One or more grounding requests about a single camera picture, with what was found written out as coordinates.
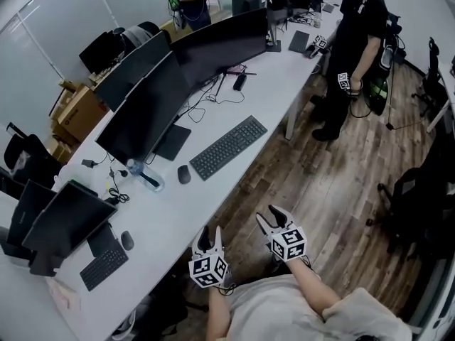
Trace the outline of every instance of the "white desk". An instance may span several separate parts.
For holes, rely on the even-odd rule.
[[[449,108],[449,105],[452,106],[452,112],[455,112],[455,77],[451,75],[450,70],[451,65],[439,62],[439,74],[442,77],[442,81],[444,82],[444,86],[446,88],[447,96],[449,97],[449,99],[442,107],[441,111],[439,111],[439,113],[436,115],[431,124],[428,126],[427,133],[434,129],[436,124],[439,122],[439,120],[441,120],[443,115],[446,113],[447,109]]]
[[[204,102],[207,112],[199,124],[193,123],[188,115],[178,121],[178,125],[191,129],[192,133],[174,162],[156,157],[151,166],[165,180],[165,188],[155,194],[131,178],[121,180],[121,192],[131,200],[119,205],[118,213],[110,220],[114,233],[119,237],[128,230],[135,247],[128,251],[129,260],[115,271],[106,281],[88,292],[80,271],[92,260],[87,244],[82,245],[62,265],[57,279],[76,290],[82,303],[82,312],[76,313],[60,309],[68,325],[82,341],[102,341],[125,319],[193,241],[197,232],[210,220],[231,190],[250,167],[253,160],[266,144],[290,107],[295,108],[305,82],[310,77],[319,59],[307,60],[302,55],[287,50],[296,30],[310,33],[309,43],[320,34],[329,37],[341,18],[338,10],[332,14],[323,13],[320,29],[290,23],[283,34],[281,53],[265,53],[246,62],[248,76],[242,93],[245,100],[241,104],[213,104]],[[240,93],[232,90],[236,77],[227,76],[218,95],[218,100],[241,100]],[[196,102],[201,93],[190,98]],[[100,161],[105,156],[95,139],[111,117],[109,113],[82,143],[71,163],[81,163],[82,159]],[[181,185],[177,178],[177,168],[188,162],[212,142],[231,130],[249,115],[254,115],[268,132],[259,141],[231,161],[220,172],[203,182],[190,167],[192,181]],[[100,178],[106,178],[109,161],[95,168]]]

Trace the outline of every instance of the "desk leg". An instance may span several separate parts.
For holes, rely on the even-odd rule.
[[[434,129],[436,124],[439,122],[439,120],[441,120],[443,115],[446,113],[447,109],[449,108],[449,105],[450,105],[450,100],[447,100],[447,102],[444,105],[444,107],[442,107],[441,111],[436,115],[436,117],[434,118],[432,123],[427,127],[427,133],[429,133],[431,130]]]
[[[296,96],[296,98],[294,99],[294,102],[292,102],[292,105],[289,108],[286,135],[284,135],[284,137],[287,140],[291,140],[292,134],[294,133],[294,126],[295,126],[296,118],[297,118],[297,110],[299,109],[299,100],[300,100],[300,93]]]

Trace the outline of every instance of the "keyboard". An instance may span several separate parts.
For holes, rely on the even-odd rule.
[[[111,249],[97,257],[80,272],[80,276],[88,291],[93,291],[93,289],[98,287],[127,260],[128,256],[125,254],[122,245],[116,241]]]
[[[250,116],[193,158],[190,164],[207,180],[265,133],[267,129]]]

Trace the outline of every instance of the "laptop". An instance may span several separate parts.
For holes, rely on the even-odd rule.
[[[22,247],[35,219],[54,198],[55,192],[32,180],[27,182],[11,218],[8,238],[10,245]]]
[[[294,37],[292,38],[292,42],[289,45],[289,50],[304,54],[309,36],[310,35],[308,33],[304,33],[303,31],[296,31]]]

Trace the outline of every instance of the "water bottle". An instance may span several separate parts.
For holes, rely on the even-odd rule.
[[[152,192],[158,193],[164,188],[164,179],[144,163],[129,159],[127,161],[128,171],[136,177],[136,179],[145,185]]]

